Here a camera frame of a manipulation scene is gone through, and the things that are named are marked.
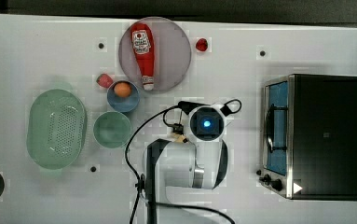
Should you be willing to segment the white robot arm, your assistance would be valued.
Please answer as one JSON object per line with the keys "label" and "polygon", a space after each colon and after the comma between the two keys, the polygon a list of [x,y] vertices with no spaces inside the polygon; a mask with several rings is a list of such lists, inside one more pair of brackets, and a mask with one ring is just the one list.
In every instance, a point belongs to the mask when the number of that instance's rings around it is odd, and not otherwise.
{"label": "white robot arm", "polygon": [[221,105],[180,103],[188,115],[182,143],[157,139],[145,151],[146,224],[217,224],[207,208],[169,202],[166,188],[215,189],[227,174],[228,113]]}

